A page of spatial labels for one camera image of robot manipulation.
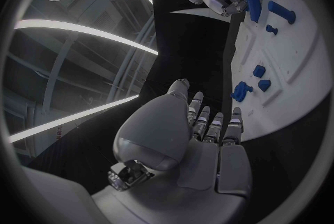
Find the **blue object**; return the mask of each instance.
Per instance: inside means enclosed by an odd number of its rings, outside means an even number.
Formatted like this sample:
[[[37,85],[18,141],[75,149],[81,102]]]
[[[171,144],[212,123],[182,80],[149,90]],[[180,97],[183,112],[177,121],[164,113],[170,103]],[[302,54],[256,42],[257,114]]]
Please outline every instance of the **blue object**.
[[[282,7],[281,5],[273,1],[269,1],[268,10],[283,17],[290,24],[293,24],[296,20],[296,14],[293,11],[289,11],[288,9]]]
[[[253,92],[251,86],[247,86],[245,82],[240,82],[234,89],[234,93],[231,93],[231,98],[234,98],[236,101],[241,102],[246,97],[247,91]]]
[[[258,22],[261,15],[261,1],[260,0],[247,0],[248,9],[250,13],[250,19],[253,22]]]
[[[260,80],[258,86],[263,92],[266,92],[271,86],[271,82],[270,80]]]
[[[266,72],[266,68],[264,68],[261,65],[257,65],[253,71],[253,75],[261,78],[265,72]]]
[[[275,35],[277,35],[277,28],[273,28],[271,25],[267,25],[266,26],[266,31],[269,32],[269,33],[274,33]]]

